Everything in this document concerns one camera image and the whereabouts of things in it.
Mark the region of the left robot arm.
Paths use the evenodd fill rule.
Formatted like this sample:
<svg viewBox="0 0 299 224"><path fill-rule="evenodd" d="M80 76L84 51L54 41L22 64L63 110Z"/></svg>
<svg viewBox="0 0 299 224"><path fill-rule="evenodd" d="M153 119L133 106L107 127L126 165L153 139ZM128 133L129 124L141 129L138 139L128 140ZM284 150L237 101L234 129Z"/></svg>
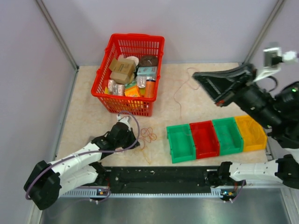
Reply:
<svg viewBox="0 0 299 224"><path fill-rule="evenodd" d="M23 187L26 200L45 210L70 190L89 183L103 184L106 174L93 164L139 146L139 138L140 134L134 134L129 124L119 121L110 131L93 138L80 150L60 160L38 162Z"/></svg>

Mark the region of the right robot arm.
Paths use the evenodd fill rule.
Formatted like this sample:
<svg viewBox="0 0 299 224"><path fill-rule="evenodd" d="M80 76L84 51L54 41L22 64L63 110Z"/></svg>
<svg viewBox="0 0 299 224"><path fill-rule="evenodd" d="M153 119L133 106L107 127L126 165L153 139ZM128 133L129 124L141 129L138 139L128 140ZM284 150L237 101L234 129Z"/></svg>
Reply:
<svg viewBox="0 0 299 224"><path fill-rule="evenodd" d="M214 72L195 72L193 79L200 84L219 107L235 103L263 128L289 154L264 163L225 161L217 169L218 180L213 185L228 185L232 181L263 180L299 188L299 83L286 86L272 97L254 79L257 69L251 63Z"/></svg>

